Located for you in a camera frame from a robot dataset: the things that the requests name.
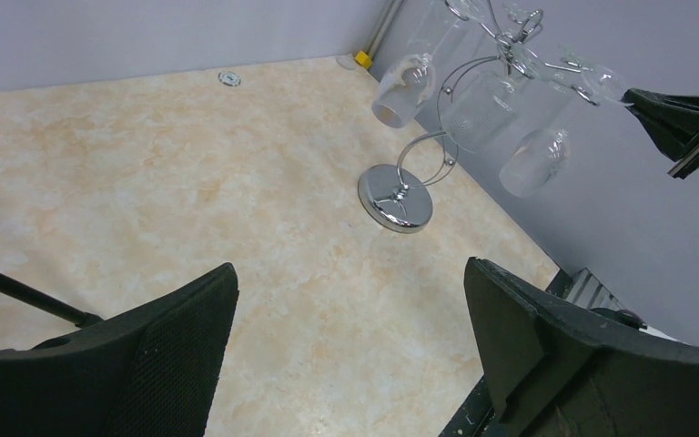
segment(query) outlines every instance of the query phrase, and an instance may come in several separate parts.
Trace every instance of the gray wall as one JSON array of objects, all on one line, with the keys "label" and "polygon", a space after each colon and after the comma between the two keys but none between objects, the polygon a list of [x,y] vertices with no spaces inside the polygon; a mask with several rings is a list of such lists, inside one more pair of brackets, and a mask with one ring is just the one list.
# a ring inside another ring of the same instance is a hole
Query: gray wall
[{"label": "gray wall", "polygon": [[[402,53],[429,2],[403,6],[372,68],[376,77]],[[545,30],[530,44],[538,55],[556,60],[556,45],[564,43],[623,73],[632,86],[699,95],[699,2],[518,3],[545,11]],[[507,23],[502,12],[498,17]],[[451,63],[473,48],[461,47]],[[419,120],[437,126],[432,103]],[[575,101],[560,121],[571,132],[572,159],[534,198],[514,198],[498,178],[523,129],[460,162],[564,269],[588,267],[655,328],[699,345],[699,170],[685,181],[666,176],[673,163],[621,107]]]},{"label": "gray wall", "polygon": [[0,0],[0,90],[360,50],[381,0]]}]

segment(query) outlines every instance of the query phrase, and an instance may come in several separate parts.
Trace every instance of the small round drain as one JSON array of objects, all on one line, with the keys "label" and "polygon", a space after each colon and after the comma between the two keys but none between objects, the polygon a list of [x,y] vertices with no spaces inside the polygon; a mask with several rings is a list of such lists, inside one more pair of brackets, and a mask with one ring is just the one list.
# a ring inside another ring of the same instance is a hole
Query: small round drain
[{"label": "small round drain", "polygon": [[231,71],[218,73],[218,80],[226,86],[239,86],[242,83],[242,79],[237,76],[237,73],[232,73]]}]

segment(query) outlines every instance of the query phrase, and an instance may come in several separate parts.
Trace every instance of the black pole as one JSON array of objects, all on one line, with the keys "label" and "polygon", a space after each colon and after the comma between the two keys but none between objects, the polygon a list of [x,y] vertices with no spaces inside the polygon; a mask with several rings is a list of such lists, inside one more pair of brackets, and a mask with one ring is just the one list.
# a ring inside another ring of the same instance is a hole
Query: black pole
[{"label": "black pole", "polygon": [[51,296],[47,296],[39,290],[28,287],[22,282],[9,278],[0,273],[0,293],[4,293],[10,298],[15,298],[22,302],[39,308],[50,314],[54,314],[61,319],[68,320],[79,328],[85,328],[103,321],[100,316],[77,310],[76,308],[61,302]]}]

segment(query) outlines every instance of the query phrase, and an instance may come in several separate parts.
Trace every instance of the yellow object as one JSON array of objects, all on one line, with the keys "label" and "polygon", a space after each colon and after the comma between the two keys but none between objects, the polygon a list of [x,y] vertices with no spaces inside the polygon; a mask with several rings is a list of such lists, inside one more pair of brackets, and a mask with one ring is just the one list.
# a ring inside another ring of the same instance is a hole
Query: yellow object
[{"label": "yellow object", "polygon": [[356,55],[355,55],[355,60],[358,61],[358,64],[362,65],[363,68],[369,69],[371,68],[371,64],[373,64],[373,61],[371,60],[370,56],[366,54],[366,52],[360,50]]}]

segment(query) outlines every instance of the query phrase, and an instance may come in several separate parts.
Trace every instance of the curved metal arm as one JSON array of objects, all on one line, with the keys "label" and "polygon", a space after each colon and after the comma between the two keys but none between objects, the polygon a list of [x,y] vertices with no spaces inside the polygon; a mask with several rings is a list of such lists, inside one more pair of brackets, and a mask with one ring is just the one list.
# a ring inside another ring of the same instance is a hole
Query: curved metal arm
[{"label": "curved metal arm", "polygon": [[[431,138],[443,137],[444,135],[446,135],[446,131],[445,131],[445,130],[439,130],[438,132],[430,132],[430,133],[428,133],[428,134],[420,135],[420,136],[414,138],[414,139],[413,139],[409,144],[407,144],[406,147],[404,147],[403,150],[400,152],[400,155],[398,155],[398,163],[397,163],[397,167],[398,167],[398,181],[400,182],[400,185],[403,187],[404,190],[408,190],[408,189],[411,189],[411,188],[423,188],[423,187],[427,187],[428,185],[432,185],[432,184],[434,184],[434,183],[440,181],[441,179],[446,178],[446,176],[447,176],[449,173],[451,173],[451,168],[453,168],[453,166],[450,166],[450,170],[446,173],[446,175],[442,176],[442,177],[439,178],[438,180],[432,181],[432,180],[433,180],[434,178],[436,178],[436,177],[438,176],[438,174],[441,173],[441,171],[443,170],[443,165],[441,164],[441,168],[438,169],[438,171],[435,173],[435,176],[433,176],[432,178],[427,179],[425,182],[422,182],[422,183],[419,184],[419,185],[409,185],[409,184],[406,183],[405,180],[403,180],[403,160],[406,158],[406,156],[409,154],[409,152],[411,152],[411,150],[412,150],[413,148],[415,148],[415,147],[416,147],[419,143],[421,143],[422,141],[425,141],[425,140],[428,140],[428,139],[431,139]],[[443,146],[442,144],[441,144],[441,147],[443,148],[443,156],[444,156],[443,162],[446,162],[446,147]]]},{"label": "curved metal arm", "polygon": [[486,5],[489,7],[489,15],[491,16],[491,22],[494,23],[494,29],[497,31],[497,34],[501,34],[502,28],[500,23],[497,22],[497,15],[494,14],[494,6],[491,5],[491,0],[486,0]]},{"label": "curved metal arm", "polygon": [[451,13],[456,15],[457,18],[459,18],[460,20],[462,20],[462,21],[469,21],[470,20],[470,18],[468,16],[462,15],[456,7],[452,6],[451,3],[449,3],[449,0],[443,0],[443,3],[445,3],[446,7],[449,8]]},{"label": "curved metal arm", "polygon": [[489,27],[487,27],[484,23],[479,23],[479,25],[483,28],[483,30],[491,36],[491,39],[494,39],[497,37],[497,34],[491,31]]},{"label": "curved metal arm", "polygon": [[[441,91],[438,93],[438,96],[435,97],[435,112],[438,115],[438,126],[443,125],[441,122],[441,94],[445,94],[446,96],[449,96],[451,98],[451,101],[454,101],[454,91],[457,89],[457,85],[460,83],[463,77],[468,74],[469,71],[471,71],[473,68],[476,66],[480,66],[482,64],[486,64],[487,62],[491,61],[497,61],[499,60],[499,56],[485,56],[485,57],[478,57],[476,59],[472,59],[461,66],[458,66],[454,68],[451,73],[449,73],[448,76],[446,76],[445,79],[443,79],[443,83],[441,84]],[[462,70],[464,67],[470,66],[467,70],[462,72],[462,74],[457,78],[457,80],[454,82],[454,86],[446,86],[446,84],[449,82],[449,80],[457,74],[458,71]]]},{"label": "curved metal arm", "polygon": [[[441,161],[441,167],[438,168],[438,171],[432,176],[432,178],[429,178],[421,183],[423,187],[429,187],[430,185],[435,185],[441,182],[447,176],[449,176],[451,171],[457,166],[457,159],[460,158],[460,148],[457,147],[454,149],[454,158],[446,158],[446,147],[443,145],[441,146],[443,147],[443,160]],[[436,178],[443,171],[444,167],[448,167],[449,169],[446,170],[446,173],[443,173],[439,178]]]}]

